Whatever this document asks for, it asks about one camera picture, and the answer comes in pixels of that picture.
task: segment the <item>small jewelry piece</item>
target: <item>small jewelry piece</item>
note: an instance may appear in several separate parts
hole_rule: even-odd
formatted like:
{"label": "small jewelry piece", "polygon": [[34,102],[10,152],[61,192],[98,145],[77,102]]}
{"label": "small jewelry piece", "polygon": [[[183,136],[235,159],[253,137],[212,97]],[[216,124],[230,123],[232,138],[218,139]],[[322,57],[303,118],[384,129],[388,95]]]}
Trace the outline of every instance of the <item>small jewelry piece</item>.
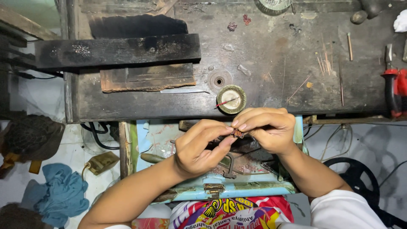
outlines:
{"label": "small jewelry piece", "polygon": [[230,135],[233,135],[233,137],[235,138],[243,138],[243,136],[245,135],[245,133],[242,133],[240,130],[238,130],[237,128],[233,129],[232,133]]}

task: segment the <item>round metal dish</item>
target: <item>round metal dish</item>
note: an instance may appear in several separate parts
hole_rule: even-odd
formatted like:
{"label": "round metal dish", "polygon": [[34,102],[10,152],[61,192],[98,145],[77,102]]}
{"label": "round metal dish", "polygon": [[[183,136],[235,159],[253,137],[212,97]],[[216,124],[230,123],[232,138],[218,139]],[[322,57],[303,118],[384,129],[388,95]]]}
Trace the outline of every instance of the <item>round metal dish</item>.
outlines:
{"label": "round metal dish", "polygon": [[241,112],[246,107],[246,93],[239,86],[232,84],[224,86],[218,93],[217,102],[219,104],[234,98],[237,99],[220,105],[219,108],[231,115]]}

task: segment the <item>dark wooden workbench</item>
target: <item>dark wooden workbench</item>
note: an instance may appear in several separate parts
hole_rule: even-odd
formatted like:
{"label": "dark wooden workbench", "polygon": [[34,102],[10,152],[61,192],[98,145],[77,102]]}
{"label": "dark wooden workbench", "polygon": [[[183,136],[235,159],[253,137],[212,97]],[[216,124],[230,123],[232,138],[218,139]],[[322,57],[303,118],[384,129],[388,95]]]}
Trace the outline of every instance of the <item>dark wooden workbench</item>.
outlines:
{"label": "dark wooden workbench", "polygon": [[[214,109],[217,92],[221,88],[215,83],[218,77],[223,78],[224,85],[236,84],[244,89],[247,107],[286,107],[296,114],[386,110],[384,79],[380,77],[385,69],[384,47],[393,43],[396,53],[394,65],[402,67],[399,59],[403,53],[405,34],[393,32],[394,19],[402,9],[392,7],[377,18],[354,25],[349,21],[353,12],[297,12],[293,15],[288,10],[286,14],[269,16],[260,12],[253,2],[208,5],[185,1],[176,3],[166,15],[185,20],[189,32],[199,34],[202,60],[193,66],[197,85],[188,88],[208,90],[211,94],[102,93],[98,73],[66,74],[68,123],[221,117],[224,114]],[[152,9],[149,2],[118,3],[114,0],[67,0],[67,5],[67,18],[63,21],[69,29],[63,28],[65,39],[91,39],[88,18],[92,16],[137,15]],[[244,13],[252,18],[248,26],[243,22]],[[238,25],[235,32],[227,29],[229,22]],[[352,62],[348,55],[348,32],[352,38]],[[331,75],[325,73],[325,76],[317,61],[320,53],[324,55],[321,33],[329,60],[332,37],[334,72]],[[339,54],[342,55],[344,107],[340,99]],[[240,64],[250,73],[238,70]],[[313,83],[313,86],[308,88],[304,84],[287,103],[287,99],[308,77],[307,82]]]}

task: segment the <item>metal rod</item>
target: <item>metal rod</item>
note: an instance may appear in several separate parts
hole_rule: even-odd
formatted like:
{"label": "metal rod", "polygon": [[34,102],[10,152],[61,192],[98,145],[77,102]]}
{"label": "metal rod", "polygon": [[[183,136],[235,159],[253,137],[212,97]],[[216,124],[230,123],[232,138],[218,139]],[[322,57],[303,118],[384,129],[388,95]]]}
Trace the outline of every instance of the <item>metal rod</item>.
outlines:
{"label": "metal rod", "polygon": [[341,103],[342,106],[345,106],[344,103],[344,88],[342,86],[342,66],[341,66],[341,55],[339,54],[339,82],[341,84]]}
{"label": "metal rod", "polygon": [[352,43],[350,42],[350,33],[348,33],[349,60],[353,61]]}

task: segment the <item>metal scraps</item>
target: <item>metal scraps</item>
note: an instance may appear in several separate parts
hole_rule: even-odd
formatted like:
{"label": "metal scraps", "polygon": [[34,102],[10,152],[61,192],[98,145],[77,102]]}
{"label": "metal scraps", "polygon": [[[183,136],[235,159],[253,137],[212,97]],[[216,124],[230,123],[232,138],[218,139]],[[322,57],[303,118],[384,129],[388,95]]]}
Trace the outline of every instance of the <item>metal scraps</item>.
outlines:
{"label": "metal scraps", "polygon": [[230,135],[233,135],[233,137],[235,138],[243,138],[243,136],[245,135],[245,133],[241,132],[240,130],[238,130],[237,128],[233,129],[232,133]]}
{"label": "metal scraps", "polygon": [[245,25],[249,25],[250,22],[252,22],[252,19],[247,16],[247,14],[243,14],[243,21],[245,22]]}
{"label": "metal scraps", "polygon": [[230,32],[234,32],[234,30],[236,29],[237,24],[235,24],[234,22],[229,23],[228,25],[228,29]]}

